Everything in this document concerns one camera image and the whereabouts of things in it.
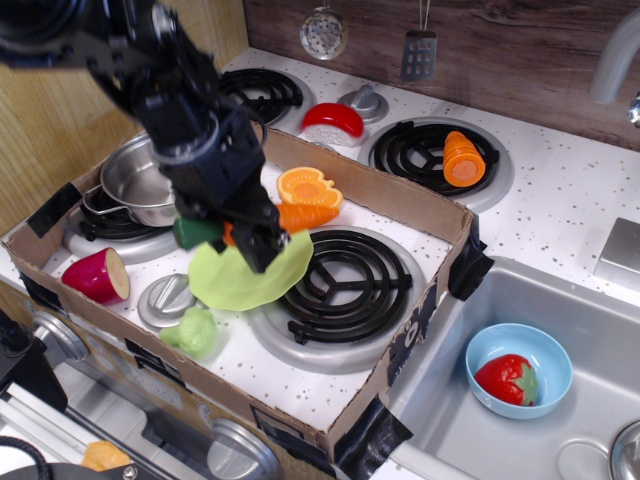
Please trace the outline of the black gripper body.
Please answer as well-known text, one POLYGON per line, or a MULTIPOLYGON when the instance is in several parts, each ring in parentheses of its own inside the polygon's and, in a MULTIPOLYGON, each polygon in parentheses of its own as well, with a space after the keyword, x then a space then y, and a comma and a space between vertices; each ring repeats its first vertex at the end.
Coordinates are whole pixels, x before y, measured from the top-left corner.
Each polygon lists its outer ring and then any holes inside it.
POLYGON ((158 152, 178 212, 195 219, 240 221, 279 235, 279 213, 261 184, 265 156, 248 111, 227 110, 199 145, 158 152))

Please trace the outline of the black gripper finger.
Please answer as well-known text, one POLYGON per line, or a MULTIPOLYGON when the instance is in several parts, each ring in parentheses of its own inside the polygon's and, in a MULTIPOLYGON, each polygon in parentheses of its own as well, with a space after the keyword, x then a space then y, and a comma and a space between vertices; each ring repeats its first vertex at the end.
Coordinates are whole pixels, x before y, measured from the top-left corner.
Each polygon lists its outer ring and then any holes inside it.
POLYGON ((231 233, 237 249, 254 273, 265 273, 289 243, 289 234, 268 227, 237 223, 231 233))

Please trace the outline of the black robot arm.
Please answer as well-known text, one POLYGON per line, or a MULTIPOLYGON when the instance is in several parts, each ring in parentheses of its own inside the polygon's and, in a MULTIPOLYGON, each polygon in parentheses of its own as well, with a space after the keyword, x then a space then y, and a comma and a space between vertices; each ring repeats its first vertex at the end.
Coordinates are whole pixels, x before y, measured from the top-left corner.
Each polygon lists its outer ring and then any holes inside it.
POLYGON ((5 1, 1 61, 86 70, 149 135, 179 214, 230 223, 248 266, 264 272, 288 236, 261 184, 264 130, 227 99, 210 54, 157 1, 5 1))

